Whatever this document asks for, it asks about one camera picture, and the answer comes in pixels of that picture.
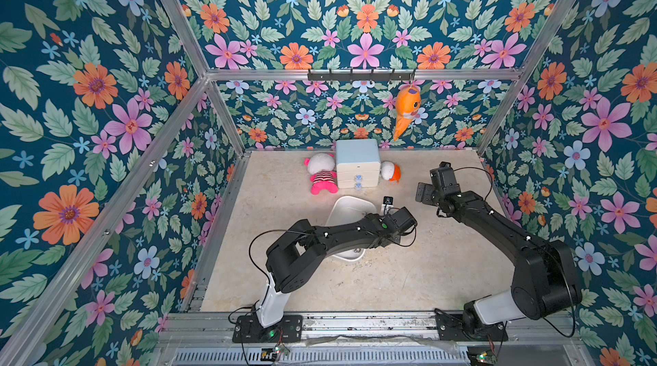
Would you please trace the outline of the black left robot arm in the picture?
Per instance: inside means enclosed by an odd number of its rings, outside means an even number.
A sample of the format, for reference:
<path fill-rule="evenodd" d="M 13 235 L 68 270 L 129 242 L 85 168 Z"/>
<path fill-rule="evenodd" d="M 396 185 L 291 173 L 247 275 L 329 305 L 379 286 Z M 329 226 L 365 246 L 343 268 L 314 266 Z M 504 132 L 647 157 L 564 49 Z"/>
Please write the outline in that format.
<path fill-rule="evenodd" d="M 406 208 L 386 215 L 368 213 L 356 222 L 332 227 L 299 220 L 268 248 L 266 268 L 275 290 L 291 293 L 309 281 L 325 258 L 354 249 L 399 245 L 416 228 L 417 221 Z"/>

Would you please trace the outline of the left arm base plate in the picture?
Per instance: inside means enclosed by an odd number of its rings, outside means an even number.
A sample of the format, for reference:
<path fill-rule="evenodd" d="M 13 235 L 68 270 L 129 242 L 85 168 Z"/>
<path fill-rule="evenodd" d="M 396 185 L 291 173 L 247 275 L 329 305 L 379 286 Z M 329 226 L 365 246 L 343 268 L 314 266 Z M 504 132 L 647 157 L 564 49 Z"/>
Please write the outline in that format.
<path fill-rule="evenodd" d="M 232 342 L 244 343 L 296 343 L 301 341 L 303 316 L 284 315 L 278 323 L 263 327 L 255 314 L 242 315 L 234 325 Z"/>

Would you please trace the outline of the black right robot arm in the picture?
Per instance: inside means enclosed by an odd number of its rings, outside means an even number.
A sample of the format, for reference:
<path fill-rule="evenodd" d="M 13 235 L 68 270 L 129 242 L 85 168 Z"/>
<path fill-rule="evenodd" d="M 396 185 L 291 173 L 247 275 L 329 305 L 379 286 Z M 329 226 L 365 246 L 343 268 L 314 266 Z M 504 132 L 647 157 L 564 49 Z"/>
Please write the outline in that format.
<path fill-rule="evenodd" d="M 430 183 L 417 185 L 416 201 L 436 206 L 437 215 L 478 232 L 514 268 L 510 287 L 466 304 L 464 320 L 477 326 L 523 318 L 535 321 L 567 309 L 574 311 L 581 304 L 581 281 L 569 246 L 530 234 L 475 191 L 462 191 L 447 162 L 432 169 L 430 177 Z"/>

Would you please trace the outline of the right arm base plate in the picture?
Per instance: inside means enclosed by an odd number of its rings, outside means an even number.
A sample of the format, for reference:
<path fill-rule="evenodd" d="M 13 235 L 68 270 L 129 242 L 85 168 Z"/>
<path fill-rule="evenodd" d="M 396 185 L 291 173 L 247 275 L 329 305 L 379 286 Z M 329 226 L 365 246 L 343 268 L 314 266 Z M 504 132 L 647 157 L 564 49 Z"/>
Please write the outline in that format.
<path fill-rule="evenodd" d="M 448 312 L 434 309 L 440 340 L 449 341 L 508 341 L 503 323 L 483 324 L 474 311 Z"/>

